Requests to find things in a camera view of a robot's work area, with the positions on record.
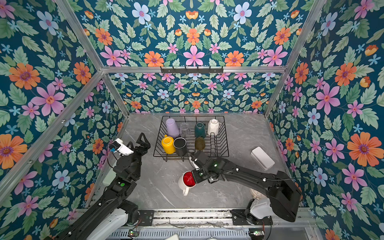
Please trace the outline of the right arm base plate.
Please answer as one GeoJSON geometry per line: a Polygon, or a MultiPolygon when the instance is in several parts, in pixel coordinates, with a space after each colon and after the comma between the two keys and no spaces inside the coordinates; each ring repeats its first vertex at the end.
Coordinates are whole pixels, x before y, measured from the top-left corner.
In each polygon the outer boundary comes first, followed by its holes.
{"type": "Polygon", "coordinates": [[[271,226],[273,225],[272,217],[268,216],[258,219],[253,216],[248,209],[230,210],[234,226],[271,226]]]}

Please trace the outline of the white ceramic mug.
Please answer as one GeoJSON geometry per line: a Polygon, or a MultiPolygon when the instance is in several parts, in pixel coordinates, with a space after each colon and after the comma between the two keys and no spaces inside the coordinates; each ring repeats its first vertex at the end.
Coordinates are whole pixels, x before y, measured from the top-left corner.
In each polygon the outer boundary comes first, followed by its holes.
{"type": "Polygon", "coordinates": [[[217,136],[219,134],[221,123],[217,119],[211,119],[208,123],[207,134],[209,136],[217,136]]]}

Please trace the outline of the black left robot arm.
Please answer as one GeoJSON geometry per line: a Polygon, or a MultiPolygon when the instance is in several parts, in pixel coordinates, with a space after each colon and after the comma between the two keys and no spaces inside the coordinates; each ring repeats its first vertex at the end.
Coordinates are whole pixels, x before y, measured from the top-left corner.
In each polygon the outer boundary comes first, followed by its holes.
{"type": "Polygon", "coordinates": [[[116,177],[94,205],[57,236],[48,236],[46,240],[105,240],[126,224],[134,227],[140,224],[138,205],[127,198],[137,186],[142,156],[148,153],[151,144],[144,133],[139,135],[137,144],[124,145],[120,139],[110,144],[111,152],[121,155],[113,167],[116,177]]]}

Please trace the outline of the lilac plastic cup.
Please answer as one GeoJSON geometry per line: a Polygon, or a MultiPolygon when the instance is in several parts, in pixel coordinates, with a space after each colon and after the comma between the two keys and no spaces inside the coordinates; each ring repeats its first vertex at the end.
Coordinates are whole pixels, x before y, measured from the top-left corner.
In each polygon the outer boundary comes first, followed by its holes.
{"type": "Polygon", "coordinates": [[[166,128],[168,136],[172,138],[177,138],[180,135],[180,130],[178,128],[178,125],[173,118],[169,118],[166,120],[166,128]]]}

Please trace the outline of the yellow mug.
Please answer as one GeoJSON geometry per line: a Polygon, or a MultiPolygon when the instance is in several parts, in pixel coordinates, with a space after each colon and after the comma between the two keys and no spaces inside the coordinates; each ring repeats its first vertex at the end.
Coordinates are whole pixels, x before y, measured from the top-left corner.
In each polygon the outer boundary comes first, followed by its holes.
{"type": "Polygon", "coordinates": [[[174,138],[171,136],[165,135],[162,139],[162,147],[164,152],[168,155],[174,154],[176,152],[176,148],[174,146],[174,138]]]}

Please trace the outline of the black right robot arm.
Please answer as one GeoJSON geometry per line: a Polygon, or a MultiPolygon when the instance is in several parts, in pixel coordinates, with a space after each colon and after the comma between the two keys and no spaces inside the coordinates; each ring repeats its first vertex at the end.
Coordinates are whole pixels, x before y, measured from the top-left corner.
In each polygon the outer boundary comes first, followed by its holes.
{"type": "Polygon", "coordinates": [[[265,195],[275,215],[288,222],[296,221],[302,191],[285,172],[257,172],[225,158],[212,158],[202,151],[192,153],[189,160],[197,166],[192,171],[197,184],[205,180],[209,183],[228,181],[241,184],[265,195]]]}

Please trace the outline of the clear drinking glass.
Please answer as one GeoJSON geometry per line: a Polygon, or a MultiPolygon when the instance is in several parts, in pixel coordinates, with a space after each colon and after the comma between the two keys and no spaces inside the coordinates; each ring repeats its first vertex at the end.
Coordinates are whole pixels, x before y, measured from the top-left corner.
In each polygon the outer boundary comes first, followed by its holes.
{"type": "Polygon", "coordinates": [[[183,122],[180,124],[180,135],[183,138],[186,138],[190,134],[190,125],[187,122],[183,122]]]}

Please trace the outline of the round pink wall clock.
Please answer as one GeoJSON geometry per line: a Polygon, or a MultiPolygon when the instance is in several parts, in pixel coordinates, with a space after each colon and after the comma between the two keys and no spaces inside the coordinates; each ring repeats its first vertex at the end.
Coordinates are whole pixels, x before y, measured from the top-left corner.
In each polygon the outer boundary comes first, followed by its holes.
{"type": "Polygon", "coordinates": [[[250,189],[250,192],[251,192],[251,195],[253,196],[253,198],[255,200],[261,200],[261,199],[266,198],[266,196],[264,194],[254,190],[254,189],[250,189]]]}

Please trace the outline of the olive textured glass tumbler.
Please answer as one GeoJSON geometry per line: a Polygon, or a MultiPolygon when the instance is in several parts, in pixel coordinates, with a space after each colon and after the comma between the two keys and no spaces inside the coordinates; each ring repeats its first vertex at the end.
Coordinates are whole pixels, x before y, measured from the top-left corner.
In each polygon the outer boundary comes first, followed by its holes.
{"type": "Polygon", "coordinates": [[[206,147],[205,139],[203,137],[197,137],[195,140],[195,150],[203,151],[206,147]]]}

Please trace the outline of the green mug cream interior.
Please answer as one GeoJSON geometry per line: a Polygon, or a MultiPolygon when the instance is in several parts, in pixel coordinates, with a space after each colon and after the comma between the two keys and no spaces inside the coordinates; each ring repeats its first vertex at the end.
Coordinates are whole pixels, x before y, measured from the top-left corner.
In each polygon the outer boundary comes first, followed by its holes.
{"type": "Polygon", "coordinates": [[[195,125],[195,137],[205,138],[206,137],[206,126],[202,122],[197,122],[195,125]]]}

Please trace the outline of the dark wall hook rail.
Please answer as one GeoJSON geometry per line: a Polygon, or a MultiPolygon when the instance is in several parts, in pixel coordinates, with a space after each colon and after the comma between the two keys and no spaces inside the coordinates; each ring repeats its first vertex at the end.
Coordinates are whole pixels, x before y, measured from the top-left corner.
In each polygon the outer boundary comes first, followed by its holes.
{"type": "Polygon", "coordinates": [[[223,67],[160,67],[162,74],[221,74],[223,67]]]}

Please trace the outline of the white mug red interior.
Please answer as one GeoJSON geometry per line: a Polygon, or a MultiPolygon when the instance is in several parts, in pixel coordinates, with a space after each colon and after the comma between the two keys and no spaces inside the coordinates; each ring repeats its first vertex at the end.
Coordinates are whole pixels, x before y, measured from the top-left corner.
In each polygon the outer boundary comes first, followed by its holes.
{"type": "Polygon", "coordinates": [[[183,191],[183,196],[187,196],[189,190],[196,186],[196,181],[191,171],[183,173],[178,181],[179,188],[183,191]]]}

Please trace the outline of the black mug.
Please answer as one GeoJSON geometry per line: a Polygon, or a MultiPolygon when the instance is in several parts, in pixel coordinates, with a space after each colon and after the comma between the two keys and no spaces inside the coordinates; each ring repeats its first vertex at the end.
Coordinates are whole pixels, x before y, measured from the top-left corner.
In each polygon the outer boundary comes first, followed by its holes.
{"type": "Polygon", "coordinates": [[[176,154],[180,157],[185,156],[188,153],[187,141],[185,138],[178,137],[174,140],[174,148],[176,154]]]}

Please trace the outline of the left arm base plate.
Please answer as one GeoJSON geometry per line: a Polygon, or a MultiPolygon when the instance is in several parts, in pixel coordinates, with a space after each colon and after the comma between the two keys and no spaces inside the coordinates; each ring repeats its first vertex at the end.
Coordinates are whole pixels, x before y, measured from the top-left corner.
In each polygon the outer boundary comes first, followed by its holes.
{"type": "Polygon", "coordinates": [[[139,222],[138,227],[152,226],[154,220],[154,210],[139,210],[139,222]]]}

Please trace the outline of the pale green sponge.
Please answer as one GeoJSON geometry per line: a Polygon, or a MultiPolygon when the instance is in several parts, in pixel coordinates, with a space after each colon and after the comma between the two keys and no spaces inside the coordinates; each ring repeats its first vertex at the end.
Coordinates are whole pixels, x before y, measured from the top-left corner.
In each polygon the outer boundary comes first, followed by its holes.
{"type": "Polygon", "coordinates": [[[110,169],[107,175],[105,176],[105,178],[103,179],[103,185],[105,187],[108,187],[113,182],[115,177],[116,177],[116,173],[114,172],[113,169],[110,169]]]}

